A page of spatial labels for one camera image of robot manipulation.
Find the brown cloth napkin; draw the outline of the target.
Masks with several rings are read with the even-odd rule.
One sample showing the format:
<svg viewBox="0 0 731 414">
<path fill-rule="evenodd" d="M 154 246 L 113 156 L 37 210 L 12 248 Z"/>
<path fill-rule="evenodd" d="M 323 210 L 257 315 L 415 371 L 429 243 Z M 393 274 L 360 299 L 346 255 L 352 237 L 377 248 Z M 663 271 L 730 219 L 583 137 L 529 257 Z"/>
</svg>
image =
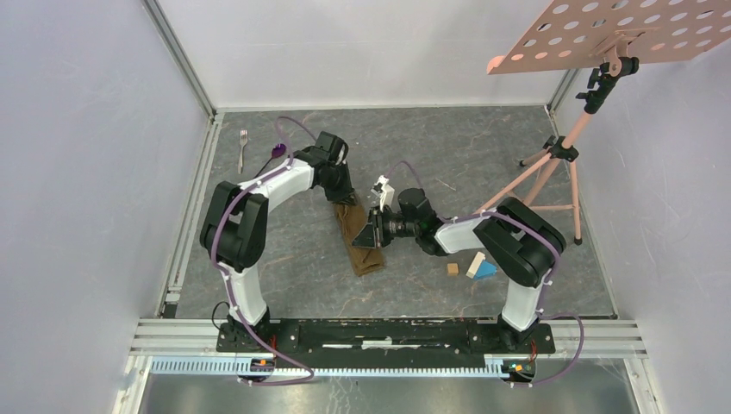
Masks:
<svg viewBox="0 0 731 414">
<path fill-rule="evenodd" d="M 372 245 L 367 211 L 359 195 L 353 193 L 347 203 L 333 204 L 333 207 L 353 273 L 361 277 L 383 270 L 385 259 L 381 250 Z"/>
</svg>

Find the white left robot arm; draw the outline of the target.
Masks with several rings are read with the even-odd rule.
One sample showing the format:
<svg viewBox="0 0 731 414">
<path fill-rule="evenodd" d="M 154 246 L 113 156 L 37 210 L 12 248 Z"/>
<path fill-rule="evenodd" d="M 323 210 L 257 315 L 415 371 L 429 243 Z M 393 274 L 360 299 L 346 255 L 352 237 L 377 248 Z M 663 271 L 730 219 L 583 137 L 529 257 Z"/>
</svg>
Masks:
<svg viewBox="0 0 731 414">
<path fill-rule="evenodd" d="M 199 241 L 223 277 L 231 317 L 242 325 L 237 338 L 250 351 L 264 349 L 271 329 L 259 286 L 258 262 L 266 246 L 269 214 L 286 200 L 315 187 L 331 204 L 357 198 L 347 165 L 349 146 L 321 132 L 312 146 L 287 156 L 270 172 L 239 184 L 222 181 L 210 200 Z"/>
</svg>

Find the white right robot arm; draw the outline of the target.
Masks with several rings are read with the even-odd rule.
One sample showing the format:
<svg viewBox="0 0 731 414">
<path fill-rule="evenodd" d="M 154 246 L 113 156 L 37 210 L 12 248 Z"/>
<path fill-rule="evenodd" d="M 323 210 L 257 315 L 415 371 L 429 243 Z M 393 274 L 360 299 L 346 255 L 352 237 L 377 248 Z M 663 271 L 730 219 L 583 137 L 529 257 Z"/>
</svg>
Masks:
<svg viewBox="0 0 731 414">
<path fill-rule="evenodd" d="M 444 257 L 465 250 L 485 250 L 509 279 L 498 317 L 500 345 L 523 350 L 533 339 L 544 283 L 558 264 L 566 241 L 553 225 L 517 198 L 464 217 L 438 216 L 421 188 L 397 196 L 398 210 L 375 206 L 353 238 L 356 248 L 385 248 L 397 238 L 412 238 L 428 255 Z"/>
</svg>

